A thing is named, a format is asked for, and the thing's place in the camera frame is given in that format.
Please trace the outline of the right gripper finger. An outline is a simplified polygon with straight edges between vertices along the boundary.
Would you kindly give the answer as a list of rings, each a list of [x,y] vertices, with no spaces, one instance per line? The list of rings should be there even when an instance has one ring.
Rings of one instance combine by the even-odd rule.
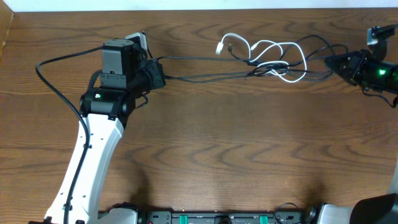
[[[341,69],[339,65],[335,63],[327,63],[326,66],[331,72],[335,73],[336,75],[341,75]]]
[[[347,64],[350,54],[329,56],[325,59],[327,67],[344,67]]]

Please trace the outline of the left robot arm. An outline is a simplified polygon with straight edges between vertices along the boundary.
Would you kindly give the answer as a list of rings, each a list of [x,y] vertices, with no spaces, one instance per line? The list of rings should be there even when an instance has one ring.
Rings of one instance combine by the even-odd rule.
[[[128,203],[99,210],[103,184],[113,152],[123,136],[136,100],[165,86],[161,64],[152,57],[145,33],[111,39],[99,47],[102,68],[92,74],[76,108],[41,74],[37,76],[79,119],[78,137],[60,190],[43,223],[147,223],[147,216]]]

